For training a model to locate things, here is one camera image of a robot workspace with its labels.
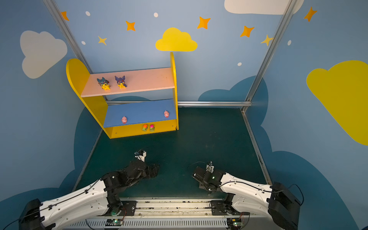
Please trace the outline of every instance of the ventilated grille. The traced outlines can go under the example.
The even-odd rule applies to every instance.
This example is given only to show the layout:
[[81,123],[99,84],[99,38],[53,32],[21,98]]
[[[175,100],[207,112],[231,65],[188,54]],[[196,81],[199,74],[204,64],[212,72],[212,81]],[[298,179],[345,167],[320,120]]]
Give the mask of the ventilated grille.
[[[155,218],[155,219],[126,219],[122,226],[106,226],[104,219],[88,219],[88,224],[94,229],[117,228],[220,228],[227,227],[225,218]],[[65,227],[65,229],[89,229],[85,221],[79,221]]]

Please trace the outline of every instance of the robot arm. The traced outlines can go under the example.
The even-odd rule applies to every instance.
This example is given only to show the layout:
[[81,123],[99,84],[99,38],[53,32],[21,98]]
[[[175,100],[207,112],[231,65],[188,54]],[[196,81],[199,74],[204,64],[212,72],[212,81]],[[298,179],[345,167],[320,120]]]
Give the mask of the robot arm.
[[238,215],[250,212],[271,218],[285,230],[297,230],[301,202],[282,184],[257,184],[237,178],[224,171],[214,170],[210,163],[206,170],[197,167],[193,178],[209,194],[227,193],[223,203],[211,203],[219,213]]
[[80,190],[42,203],[39,199],[28,202],[19,230],[57,230],[88,217],[120,214],[118,194],[141,179],[156,177],[159,170],[157,164],[146,165],[145,151],[136,152],[135,157],[124,169],[107,173]]

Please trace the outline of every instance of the yellow cloud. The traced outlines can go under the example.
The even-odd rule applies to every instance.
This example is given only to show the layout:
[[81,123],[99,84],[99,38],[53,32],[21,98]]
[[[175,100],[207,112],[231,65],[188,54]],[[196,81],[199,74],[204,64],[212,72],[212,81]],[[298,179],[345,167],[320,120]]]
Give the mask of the yellow cloud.
[[190,34],[177,28],[169,28],[163,33],[162,39],[156,42],[156,49],[161,51],[194,51],[197,43]]
[[315,69],[307,85],[351,138],[368,145],[368,64],[344,61]]

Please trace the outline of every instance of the blue pikachu figure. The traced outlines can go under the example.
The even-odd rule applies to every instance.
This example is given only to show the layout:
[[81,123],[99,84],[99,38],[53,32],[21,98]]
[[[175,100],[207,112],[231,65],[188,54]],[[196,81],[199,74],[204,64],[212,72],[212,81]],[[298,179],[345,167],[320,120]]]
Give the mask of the blue pikachu figure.
[[98,84],[100,84],[100,86],[102,87],[102,89],[104,90],[108,90],[110,89],[110,85],[109,85],[109,81],[106,80],[104,77],[100,80],[97,78]]
[[117,76],[115,76],[115,80],[117,81],[117,84],[120,87],[120,89],[127,87],[127,85],[125,84],[125,76],[123,76],[122,78],[118,78]]

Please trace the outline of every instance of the yellow star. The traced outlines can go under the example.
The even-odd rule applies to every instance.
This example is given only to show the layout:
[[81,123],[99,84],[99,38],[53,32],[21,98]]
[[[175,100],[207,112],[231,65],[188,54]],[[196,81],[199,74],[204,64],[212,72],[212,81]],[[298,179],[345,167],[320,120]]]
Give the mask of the yellow star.
[[269,38],[269,37],[268,37],[268,35],[266,35],[266,40],[262,41],[262,42],[261,42],[261,44],[262,44],[262,43],[266,43],[266,44],[267,44],[267,46],[268,46],[268,43],[269,43],[272,39],[273,39],[273,38]]
[[100,36],[98,36],[98,38],[100,39],[100,41],[99,41],[98,43],[103,43],[103,44],[105,44],[105,45],[106,45],[105,40],[106,40],[107,38],[102,39],[102,38],[100,38]]
[[67,12],[66,11],[64,11],[64,12],[61,12],[61,15],[63,16],[63,18],[65,19],[65,20],[69,20],[69,18],[67,17]]
[[207,23],[209,22],[209,20],[210,20],[210,18],[204,19],[204,18],[199,17],[199,25],[198,25],[197,29],[199,29],[199,28],[207,29]]
[[135,24],[135,22],[132,22],[132,23],[130,23],[130,22],[128,22],[128,21],[125,21],[126,23],[127,23],[127,25],[128,25],[128,28],[127,28],[127,31],[128,30],[133,30],[133,31],[135,31],[135,28],[134,28],[134,24]]
[[254,29],[254,27],[252,27],[252,28],[248,28],[248,27],[244,26],[244,31],[243,31],[243,33],[240,35],[240,37],[243,37],[243,36],[247,36],[247,37],[249,37],[249,36],[251,35],[251,31],[252,31],[252,29]]
[[308,19],[308,22],[311,21],[312,16],[317,13],[317,11],[314,11],[312,8],[309,10],[308,14],[304,17],[304,19]]

